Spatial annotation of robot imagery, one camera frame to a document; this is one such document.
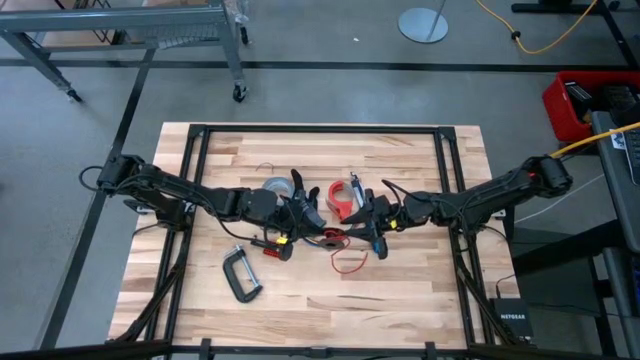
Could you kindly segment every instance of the stand base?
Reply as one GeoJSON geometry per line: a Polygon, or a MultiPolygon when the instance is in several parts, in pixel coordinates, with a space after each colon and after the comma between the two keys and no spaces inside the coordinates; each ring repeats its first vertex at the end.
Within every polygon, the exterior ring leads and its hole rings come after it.
{"type": "Polygon", "coordinates": [[[449,24],[444,16],[440,15],[438,23],[431,38],[429,31],[436,20],[437,13],[431,9],[413,8],[405,11],[398,19],[398,28],[402,35],[419,43],[430,44],[442,40],[449,32],[449,24]]]}

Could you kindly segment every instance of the concrete floor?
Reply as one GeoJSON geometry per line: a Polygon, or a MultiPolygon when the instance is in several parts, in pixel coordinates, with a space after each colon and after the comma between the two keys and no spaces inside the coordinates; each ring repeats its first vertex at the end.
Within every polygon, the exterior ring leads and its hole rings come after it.
{"type": "MultiPolygon", "coordinates": [[[[514,15],[508,7],[511,2],[485,2],[517,24],[530,48],[549,43],[576,19],[514,15]]],[[[251,5],[253,43],[242,50],[245,60],[624,64],[599,17],[587,18],[557,49],[532,57],[519,52],[508,31],[473,1],[448,2],[444,15],[450,33],[433,45],[405,39],[396,20],[409,7],[433,8],[435,1],[259,0],[251,5]]],[[[615,16],[634,50],[640,49],[640,43],[631,38],[640,33],[640,13],[615,16]]],[[[16,56],[6,44],[0,44],[0,57],[16,56]]],[[[119,51],[65,53],[55,58],[141,56],[138,51],[119,51]]],[[[187,48],[160,51],[156,59],[222,57],[219,49],[187,48]]],[[[30,349],[39,336],[91,199],[79,186],[77,174],[85,166],[104,161],[137,72],[62,70],[86,104],[68,103],[32,68],[0,68],[0,209],[4,209],[0,216],[0,273],[4,275],[0,280],[0,352],[30,349]]],[[[151,159],[164,121],[476,124],[482,126],[494,174],[557,146],[541,101],[553,74],[373,70],[246,70],[245,74],[251,92],[244,103],[236,104],[231,100],[231,78],[226,70],[152,70],[124,153],[151,159]]],[[[596,158],[575,158],[567,167],[576,184],[602,173],[596,158]]],[[[524,204],[517,218],[548,204],[546,200],[524,204]]],[[[606,183],[598,181],[521,225],[571,234],[613,216],[606,183]]],[[[121,199],[108,201],[59,346],[104,341],[135,222],[135,214],[121,199]]],[[[570,301],[596,310],[592,301],[583,299],[582,291],[587,291],[584,264],[572,266],[576,267],[521,279],[523,294],[534,302],[570,301]]],[[[599,351],[589,317],[560,316],[540,309],[532,312],[541,346],[599,351]]]]}

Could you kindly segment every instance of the metal shelf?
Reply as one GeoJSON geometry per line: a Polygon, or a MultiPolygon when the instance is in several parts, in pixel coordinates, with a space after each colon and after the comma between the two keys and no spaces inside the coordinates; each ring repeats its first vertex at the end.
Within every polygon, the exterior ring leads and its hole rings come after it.
{"type": "Polygon", "coordinates": [[[40,10],[43,6],[39,2],[34,10],[12,11],[13,6],[10,11],[1,11],[0,36],[77,101],[82,100],[49,60],[51,53],[222,46],[234,80],[233,98],[240,102],[246,95],[238,53],[239,37],[248,43],[246,29],[230,20],[223,0],[208,0],[205,5],[128,8],[112,8],[108,0],[52,4],[55,9],[40,10]]]}

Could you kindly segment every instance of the red container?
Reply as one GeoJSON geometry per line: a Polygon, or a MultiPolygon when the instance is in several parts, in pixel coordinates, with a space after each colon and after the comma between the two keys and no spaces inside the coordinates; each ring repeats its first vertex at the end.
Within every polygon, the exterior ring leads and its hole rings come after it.
{"type": "Polygon", "coordinates": [[[556,138],[564,142],[576,142],[591,136],[591,125],[578,120],[564,83],[575,81],[592,96],[598,96],[599,88],[608,84],[634,84],[640,88],[640,72],[622,71],[562,71],[542,94],[551,126],[556,138]]]}

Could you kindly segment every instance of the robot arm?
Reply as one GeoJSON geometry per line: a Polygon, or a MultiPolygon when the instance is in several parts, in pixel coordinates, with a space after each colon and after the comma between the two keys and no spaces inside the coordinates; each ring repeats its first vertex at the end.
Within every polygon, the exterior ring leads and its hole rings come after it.
{"type": "MultiPolygon", "coordinates": [[[[296,186],[302,188],[297,171],[293,170],[292,175],[300,183],[296,186]]],[[[396,195],[397,190],[406,195],[404,201],[400,202],[398,196],[398,203],[391,204],[385,196],[375,197],[371,189],[366,189],[364,206],[343,221],[343,224],[365,225],[346,230],[344,234],[370,242],[378,257],[385,259],[388,255],[385,232],[403,231],[431,221],[436,226],[459,227],[465,234],[475,234],[494,212],[534,196],[563,195],[572,183],[562,163],[548,156],[529,158],[517,169],[461,193],[408,192],[385,181],[396,195]]],[[[291,243],[302,236],[321,235],[326,230],[309,216],[317,213],[310,211],[313,201],[302,199],[302,195],[285,199],[284,205],[278,206],[278,197],[271,191],[208,188],[146,164],[138,156],[121,155],[108,161],[97,184],[99,190],[109,196],[133,197],[136,204],[153,210],[161,225],[176,231],[187,226],[184,214],[191,204],[216,217],[223,227],[224,222],[245,221],[286,233],[291,243]]],[[[270,246],[266,239],[243,239],[253,245],[270,246]]],[[[287,244],[287,249],[278,250],[282,250],[280,258],[286,260],[291,255],[291,244],[287,244]]]]}
{"type": "Polygon", "coordinates": [[[386,196],[374,197],[367,189],[369,201],[343,221],[343,224],[358,224],[373,220],[374,226],[347,230],[346,234],[379,243],[381,248],[386,248],[385,232],[422,226],[428,221],[475,234],[493,213],[534,196],[561,196],[571,188],[573,179],[560,160],[543,156],[531,157],[505,175],[461,193],[407,192],[391,182],[384,183],[395,194],[397,190],[405,193],[402,204],[392,205],[386,196]]]}
{"type": "Polygon", "coordinates": [[[277,215],[277,195],[271,191],[208,188],[146,164],[138,156],[121,155],[108,161],[97,185],[109,196],[133,197],[155,211],[161,224],[177,230],[182,228],[179,214],[184,205],[181,204],[200,206],[224,222],[242,220],[262,226],[277,215]]]}

